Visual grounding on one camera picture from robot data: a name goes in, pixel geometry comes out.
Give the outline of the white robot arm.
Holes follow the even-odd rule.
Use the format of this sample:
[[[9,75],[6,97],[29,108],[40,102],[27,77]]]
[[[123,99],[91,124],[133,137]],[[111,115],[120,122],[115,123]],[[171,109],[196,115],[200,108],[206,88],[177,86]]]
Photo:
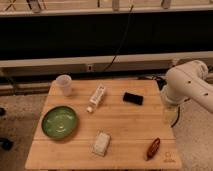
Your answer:
[[[166,123],[175,123],[179,117],[179,106],[185,98],[194,100],[213,114],[213,86],[205,81],[207,75],[208,67],[200,60],[186,62],[167,71],[166,85],[160,91]]]

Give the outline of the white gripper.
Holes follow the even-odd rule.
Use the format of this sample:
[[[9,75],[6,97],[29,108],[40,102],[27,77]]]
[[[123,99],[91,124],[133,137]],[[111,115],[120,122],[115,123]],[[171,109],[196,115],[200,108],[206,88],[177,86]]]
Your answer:
[[[176,116],[175,108],[179,106],[179,103],[172,101],[166,97],[162,98],[162,102],[163,102],[164,106],[166,107],[163,110],[163,121],[166,124],[172,124],[175,119],[175,116]]]

